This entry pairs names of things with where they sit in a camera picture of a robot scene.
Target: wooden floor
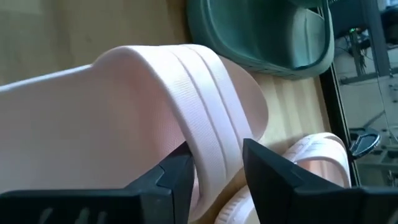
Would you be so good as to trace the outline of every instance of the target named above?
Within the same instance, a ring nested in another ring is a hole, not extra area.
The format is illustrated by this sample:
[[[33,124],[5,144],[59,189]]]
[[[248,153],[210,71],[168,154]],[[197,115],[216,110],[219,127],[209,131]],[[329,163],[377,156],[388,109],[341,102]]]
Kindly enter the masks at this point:
[[[185,0],[0,0],[0,29],[0,84],[88,64],[119,45],[190,42]],[[261,143],[283,153],[329,129],[317,78],[253,75],[270,110]],[[244,182],[241,172],[197,223],[213,223]]]

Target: pink slide sandal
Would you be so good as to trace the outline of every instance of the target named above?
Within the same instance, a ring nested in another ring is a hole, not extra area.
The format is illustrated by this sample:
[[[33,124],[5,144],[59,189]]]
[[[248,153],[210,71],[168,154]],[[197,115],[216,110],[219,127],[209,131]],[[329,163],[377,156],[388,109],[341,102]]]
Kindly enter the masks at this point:
[[[285,154],[304,169],[342,187],[350,187],[347,154],[343,142],[332,133],[311,134]],[[243,187],[220,211],[216,224],[257,224],[259,219],[249,188]]]
[[[186,141],[197,170],[190,221],[242,168],[243,138],[260,138],[268,119],[252,77],[198,45],[118,47],[0,86],[0,101],[0,192],[121,188]]]

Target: black frame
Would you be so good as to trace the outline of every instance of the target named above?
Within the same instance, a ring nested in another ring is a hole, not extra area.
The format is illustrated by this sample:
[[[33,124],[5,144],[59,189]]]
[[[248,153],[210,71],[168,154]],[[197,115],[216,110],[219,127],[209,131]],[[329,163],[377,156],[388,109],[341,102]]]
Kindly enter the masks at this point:
[[[341,102],[338,79],[336,77],[334,65],[326,72],[320,75],[323,98],[325,100],[326,112],[329,117],[330,131],[343,140],[346,149],[349,149],[350,138],[348,126],[344,114],[343,104]],[[351,175],[351,184],[360,185],[360,179],[356,164],[352,157],[349,157],[349,172]]]

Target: floor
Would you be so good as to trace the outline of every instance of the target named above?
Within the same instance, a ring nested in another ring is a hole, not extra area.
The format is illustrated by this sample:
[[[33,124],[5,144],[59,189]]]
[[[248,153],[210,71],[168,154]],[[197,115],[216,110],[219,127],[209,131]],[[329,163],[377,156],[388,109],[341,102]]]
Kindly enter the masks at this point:
[[[0,84],[91,63],[119,45],[190,42],[186,0],[0,0]],[[260,142],[279,153],[329,130],[319,79],[292,82],[253,74],[267,99]],[[239,173],[197,223],[213,223],[244,185]]]

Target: light pink sandal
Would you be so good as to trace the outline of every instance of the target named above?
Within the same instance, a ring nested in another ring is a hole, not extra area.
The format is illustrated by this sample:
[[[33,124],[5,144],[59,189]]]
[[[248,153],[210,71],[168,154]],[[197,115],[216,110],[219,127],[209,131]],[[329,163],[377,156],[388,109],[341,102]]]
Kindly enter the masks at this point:
[[[343,142],[334,134],[312,134],[285,154],[292,162],[342,187],[350,187],[348,158]],[[220,211],[216,224],[253,224],[259,219],[249,188],[242,188]]]
[[[198,176],[191,221],[242,168],[243,138],[267,124],[250,75],[194,45],[118,47],[92,65],[1,86],[0,101],[0,192],[121,188],[187,141]]]

